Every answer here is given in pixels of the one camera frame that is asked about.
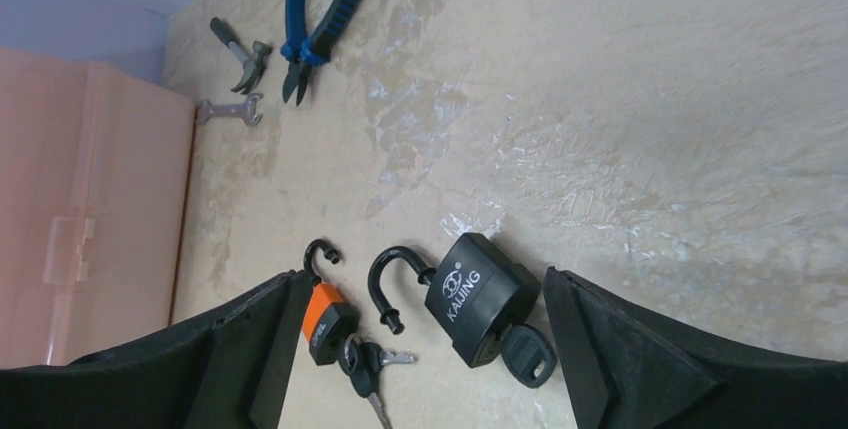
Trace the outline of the orange black Opel padlock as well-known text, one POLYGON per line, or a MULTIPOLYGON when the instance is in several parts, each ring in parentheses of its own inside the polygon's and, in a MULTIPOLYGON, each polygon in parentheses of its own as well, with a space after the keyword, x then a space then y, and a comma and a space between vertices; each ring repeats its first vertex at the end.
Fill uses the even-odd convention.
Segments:
POLYGON ((332 264, 341 261, 341 253, 327 240, 318 238, 309 243, 303 257, 303 269, 310 277, 312 295, 302 333, 314 363, 325 366, 337 361, 342 344, 358 330, 360 314, 334 285, 325 282, 317 273, 314 259, 318 251, 332 264))

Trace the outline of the black-head key pair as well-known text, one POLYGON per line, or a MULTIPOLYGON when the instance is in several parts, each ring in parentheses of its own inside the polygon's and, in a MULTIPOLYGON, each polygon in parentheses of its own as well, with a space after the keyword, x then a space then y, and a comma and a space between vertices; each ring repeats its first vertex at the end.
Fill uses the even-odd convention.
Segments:
POLYGON ((384 349, 376 342, 366 341, 359 334, 349 335, 338 351, 338 363, 349 378, 357 395, 366 399, 374 409, 383 429, 391 422, 380 399, 380 373, 390 365, 414 364, 417 356, 407 352, 384 349))

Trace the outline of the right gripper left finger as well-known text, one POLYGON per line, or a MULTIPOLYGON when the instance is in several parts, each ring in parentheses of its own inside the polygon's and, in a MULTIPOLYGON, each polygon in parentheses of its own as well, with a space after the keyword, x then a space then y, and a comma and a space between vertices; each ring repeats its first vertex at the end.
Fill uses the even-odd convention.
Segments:
POLYGON ((1 372, 4 428, 275 428, 312 294, 303 271, 63 366, 1 372))

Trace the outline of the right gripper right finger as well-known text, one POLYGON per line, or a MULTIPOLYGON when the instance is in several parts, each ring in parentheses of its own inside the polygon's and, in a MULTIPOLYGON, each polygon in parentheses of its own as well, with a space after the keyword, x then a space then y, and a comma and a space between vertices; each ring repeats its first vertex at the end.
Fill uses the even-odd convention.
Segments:
POLYGON ((847 365, 754 347, 549 267, 548 318, 580 428, 844 428, 847 365))

